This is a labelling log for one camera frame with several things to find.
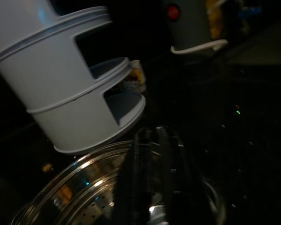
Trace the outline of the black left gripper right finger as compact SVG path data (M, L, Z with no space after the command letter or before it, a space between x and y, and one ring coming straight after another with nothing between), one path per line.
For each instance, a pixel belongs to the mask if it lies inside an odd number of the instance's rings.
M165 215L170 225L194 225L197 222L192 182L184 145L168 127L155 129L161 160L161 180Z

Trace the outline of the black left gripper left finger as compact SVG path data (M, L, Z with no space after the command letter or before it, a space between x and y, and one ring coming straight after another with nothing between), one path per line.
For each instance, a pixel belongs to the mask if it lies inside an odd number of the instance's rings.
M117 176L114 193L115 225L146 225L150 221L153 178L150 130L142 128L133 137Z

